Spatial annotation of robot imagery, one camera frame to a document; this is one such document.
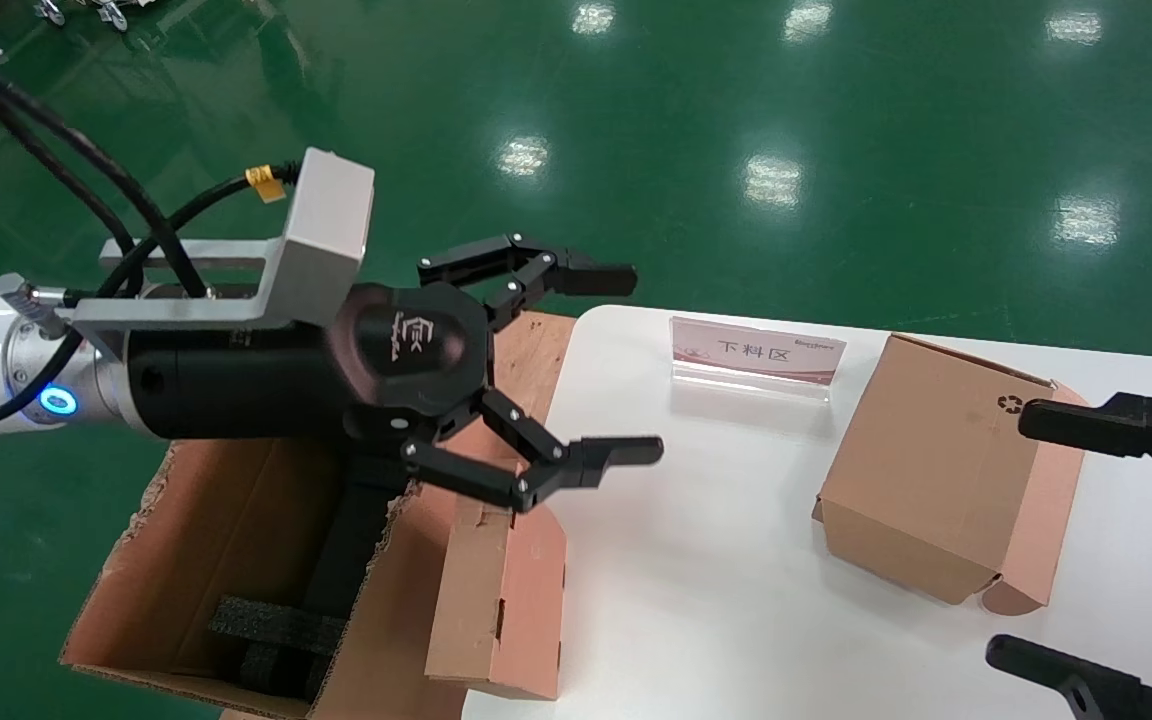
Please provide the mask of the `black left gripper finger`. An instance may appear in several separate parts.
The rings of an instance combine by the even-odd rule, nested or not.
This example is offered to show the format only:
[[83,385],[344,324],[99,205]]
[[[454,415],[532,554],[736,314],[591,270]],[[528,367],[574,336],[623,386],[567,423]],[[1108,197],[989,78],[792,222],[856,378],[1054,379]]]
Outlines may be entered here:
[[631,264],[599,263],[571,249],[545,247],[524,234],[499,234],[419,262],[422,286],[465,288],[499,276],[506,278],[506,287],[483,304],[493,332],[515,323],[550,291],[573,297],[628,297],[637,286],[637,270]]
[[470,409],[517,452],[526,468],[507,471],[411,439],[401,450],[410,477],[500,509],[531,511],[559,488],[596,488],[611,468],[650,467],[664,456],[659,435],[582,437],[559,442],[540,420],[497,388],[477,393]]

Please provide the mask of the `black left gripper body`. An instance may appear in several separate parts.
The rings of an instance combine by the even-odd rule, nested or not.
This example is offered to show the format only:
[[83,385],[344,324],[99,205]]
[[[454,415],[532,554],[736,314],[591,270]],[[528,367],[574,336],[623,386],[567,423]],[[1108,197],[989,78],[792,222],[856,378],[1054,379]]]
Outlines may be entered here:
[[430,442],[488,382],[492,316],[452,285],[356,285],[332,323],[132,331],[134,410],[164,439],[316,437]]

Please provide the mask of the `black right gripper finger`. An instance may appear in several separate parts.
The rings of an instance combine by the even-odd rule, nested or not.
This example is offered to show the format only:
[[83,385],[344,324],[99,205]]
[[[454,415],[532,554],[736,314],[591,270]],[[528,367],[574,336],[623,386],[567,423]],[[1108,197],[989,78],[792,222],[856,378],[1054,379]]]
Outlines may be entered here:
[[1152,397],[1119,392],[1098,407],[1036,397],[1021,409],[1018,429],[1043,444],[1152,458]]
[[1075,719],[1152,719],[1152,685],[1112,667],[1006,634],[990,639],[986,662],[1061,694]]

